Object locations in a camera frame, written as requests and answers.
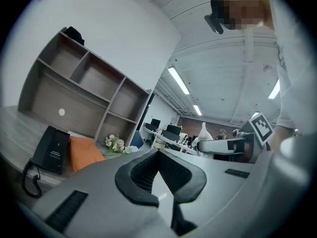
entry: office chair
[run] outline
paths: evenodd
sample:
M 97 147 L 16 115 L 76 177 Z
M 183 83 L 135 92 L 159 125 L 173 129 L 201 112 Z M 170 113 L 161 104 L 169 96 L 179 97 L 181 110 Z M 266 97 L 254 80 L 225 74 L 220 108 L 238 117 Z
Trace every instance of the office chair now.
M 138 130 L 135 131 L 130 146 L 136 146 L 139 149 L 144 145 L 144 140 Z

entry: fluorescent light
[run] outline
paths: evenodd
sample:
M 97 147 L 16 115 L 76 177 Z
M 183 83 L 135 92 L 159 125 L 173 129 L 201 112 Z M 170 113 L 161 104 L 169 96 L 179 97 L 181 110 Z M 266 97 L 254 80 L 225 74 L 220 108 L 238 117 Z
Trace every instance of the fluorescent light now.
M 276 85 L 274 86 L 274 88 L 273 88 L 273 90 L 272 90 L 272 92 L 271 92 L 271 94 L 269 95 L 269 99 L 274 99 L 275 98 L 275 96 L 278 94 L 278 92 L 279 92 L 279 80 L 277 81 L 277 83 L 276 83 Z
M 202 115 L 202 113 L 200 112 L 200 110 L 199 110 L 198 106 L 197 106 L 197 105 L 193 105 L 193 106 L 194 106 L 194 108 L 195 108 L 195 110 L 196 110 L 197 114 L 198 114 L 199 116 L 201 116 L 201 115 Z
M 189 94 L 189 91 L 187 87 L 185 86 L 184 82 L 181 80 L 180 76 L 178 75 L 175 68 L 171 67 L 168 69 L 169 73 L 173 76 L 173 78 L 176 80 L 177 84 L 182 88 L 184 94 Z
M 257 114 L 259 114 L 260 112 L 255 112 L 254 114 L 253 114 L 253 116 L 251 116 L 251 118 L 252 117 L 255 117 Z

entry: coiled phone cord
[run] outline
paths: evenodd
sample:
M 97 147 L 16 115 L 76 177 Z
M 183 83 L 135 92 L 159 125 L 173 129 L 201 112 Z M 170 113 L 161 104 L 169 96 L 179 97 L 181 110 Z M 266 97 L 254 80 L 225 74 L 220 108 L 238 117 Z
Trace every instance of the coiled phone cord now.
M 22 177 L 21 177 L 21 186 L 23 188 L 23 190 L 25 191 L 25 193 L 30 196 L 30 197 L 33 197 L 33 198 L 40 198 L 42 196 L 42 191 L 38 185 L 38 180 L 41 179 L 41 174 L 39 172 L 39 168 L 38 168 L 38 172 L 39 172 L 39 175 L 35 175 L 33 176 L 33 179 L 32 179 L 32 182 L 36 188 L 36 190 L 38 191 L 38 194 L 37 195 L 34 195 L 32 193 L 30 193 L 27 188 L 25 187 L 25 179 L 26 179 L 26 174 L 28 173 L 28 170 L 30 169 L 30 167 L 33 165 L 32 163 L 32 158 L 29 159 L 28 163 L 25 165 L 24 169 L 23 169 L 23 172 L 22 172 Z

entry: orange cushion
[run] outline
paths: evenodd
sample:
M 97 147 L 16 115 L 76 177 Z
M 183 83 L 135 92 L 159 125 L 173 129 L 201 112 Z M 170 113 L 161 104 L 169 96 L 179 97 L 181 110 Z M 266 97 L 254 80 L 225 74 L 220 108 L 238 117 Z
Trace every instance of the orange cushion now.
M 105 160 L 104 156 L 90 138 L 71 136 L 69 154 L 70 162 L 75 172 L 78 172 L 90 164 Z

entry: black telephone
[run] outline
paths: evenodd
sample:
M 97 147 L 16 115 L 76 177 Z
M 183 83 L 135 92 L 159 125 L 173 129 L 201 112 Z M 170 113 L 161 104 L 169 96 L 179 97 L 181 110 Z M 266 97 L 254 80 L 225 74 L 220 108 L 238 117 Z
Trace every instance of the black telephone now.
M 21 186 L 25 193 L 33 198 L 40 198 L 42 191 L 37 183 L 41 179 L 39 168 L 56 174 L 62 173 L 64 156 L 67 150 L 70 135 L 60 131 L 52 126 L 49 126 L 44 132 L 33 158 L 25 165 L 22 172 Z M 38 168 L 39 176 L 33 177 L 33 184 L 38 191 L 37 195 L 30 193 L 25 187 L 26 174 L 29 168 L 35 165 Z

